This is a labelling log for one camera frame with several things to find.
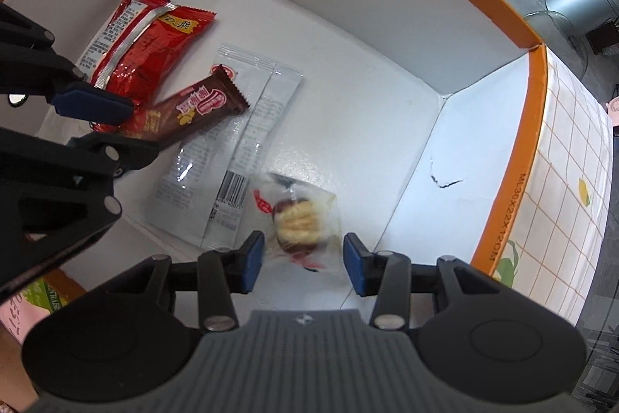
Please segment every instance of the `red tag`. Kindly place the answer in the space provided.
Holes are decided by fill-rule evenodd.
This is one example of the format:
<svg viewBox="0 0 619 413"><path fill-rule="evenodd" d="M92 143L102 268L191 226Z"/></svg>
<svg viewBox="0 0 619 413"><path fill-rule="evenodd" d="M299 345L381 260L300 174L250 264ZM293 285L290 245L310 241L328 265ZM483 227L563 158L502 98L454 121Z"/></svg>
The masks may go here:
<svg viewBox="0 0 619 413"><path fill-rule="evenodd" d="M256 200L256 206L258 206L258 209L260 209L262 212L264 212L265 214L270 214L271 212L273 212L273 207L270 206L270 203L260 197L259 189L254 190L254 199Z"/></svg>

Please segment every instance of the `yellow label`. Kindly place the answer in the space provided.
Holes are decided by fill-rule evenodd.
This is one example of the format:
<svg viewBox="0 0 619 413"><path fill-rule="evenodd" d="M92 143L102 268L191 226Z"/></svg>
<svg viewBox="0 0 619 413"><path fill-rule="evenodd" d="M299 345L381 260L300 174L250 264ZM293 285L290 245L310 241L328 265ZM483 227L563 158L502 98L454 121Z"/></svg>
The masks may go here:
<svg viewBox="0 0 619 413"><path fill-rule="evenodd" d="M176 30L184 32L185 34L191 34L193 29L197 27L196 20L187 20L185 18L178 18L177 16L170 15L166 13L165 15L161 15L159 19L163 23L167 23L171 27L174 27Z"/></svg>

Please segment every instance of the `metal screw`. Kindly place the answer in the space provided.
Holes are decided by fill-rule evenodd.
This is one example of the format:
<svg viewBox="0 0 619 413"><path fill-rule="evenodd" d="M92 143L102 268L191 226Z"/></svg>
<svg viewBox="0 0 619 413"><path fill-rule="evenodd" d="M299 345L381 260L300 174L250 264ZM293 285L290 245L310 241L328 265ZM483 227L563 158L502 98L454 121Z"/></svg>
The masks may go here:
<svg viewBox="0 0 619 413"><path fill-rule="evenodd" d="M103 199L103 205L108 209L112 214L118 215L123 211L123 207L121 207L120 202L116 200L113 196L106 196Z"/></svg>
<svg viewBox="0 0 619 413"><path fill-rule="evenodd" d="M397 331L402 328L406 321L399 315L386 313L374 319L374 325L384 331Z"/></svg>
<svg viewBox="0 0 619 413"><path fill-rule="evenodd" d="M228 317L227 315L213 315L204 320L204 326L209 331L224 332L236 326L236 322L234 322L232 317Z"/></svg>
<svg viewBox="0 0 619 413"><path fill-rule="evenodd" d="M108 158L112 159L113 161L118 161L119 159L118 151L116 151L116 148L112 146L105 147L105 154L107 154Z"/></svg>

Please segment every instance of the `chocolate bar wrapper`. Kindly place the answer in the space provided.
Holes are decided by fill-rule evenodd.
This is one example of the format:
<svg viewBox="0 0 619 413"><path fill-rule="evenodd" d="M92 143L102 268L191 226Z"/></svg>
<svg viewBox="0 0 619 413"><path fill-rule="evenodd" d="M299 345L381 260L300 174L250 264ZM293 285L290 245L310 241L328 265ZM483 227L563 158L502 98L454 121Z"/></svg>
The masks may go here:
<svg viewBox="0 0 619 413"><path fill-rule="evenodd" d="M176 95L149 106L123 125L125 137L155 141L162 149L222 119L242 114L250 104L220 65L213 74Z"/></svg>

